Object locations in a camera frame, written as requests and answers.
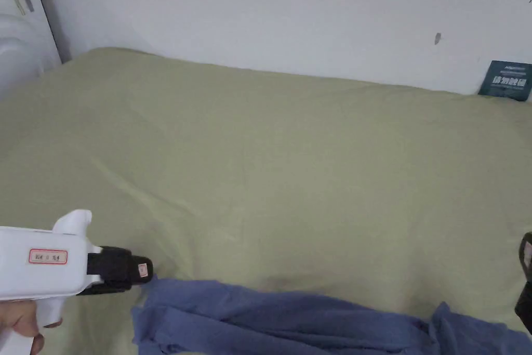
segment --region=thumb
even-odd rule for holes
[[[12,328],[26,337],[39,334],[37,304],[34,301],[0,303],[0,329]]]

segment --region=dark green card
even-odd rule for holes
[[[492,61],[478,93],[527,101],[531,88],[532,64]]]

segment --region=blue towel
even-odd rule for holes
[[[525,333],[452,313],[429,323],[323,295],[155,279],[132,310],[140,355],[524,355]]]

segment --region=finger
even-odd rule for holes
[[[30,355],[37,355],[39,352],[41,352],[44,348],[44,337],[42,334],[39,334],[37,337],[34,338],[34,343],[31,346],[31,352]]]
[[[51,325],[45,326],[46,329],[53,329],[54,327],[59,327],[63,324],[63,318],[60,321],[52,323]]]
[[[34,301],[17,301],[0,304],[0,325],[12,328],[26,337],[39,334],[37,327],[37,304]]]

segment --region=bed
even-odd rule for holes
[[[0,102],[0,220],[156,272],[524,330],[532,107],[96,49]],[[71,298],[44,354],[134,354],[139,289]]]

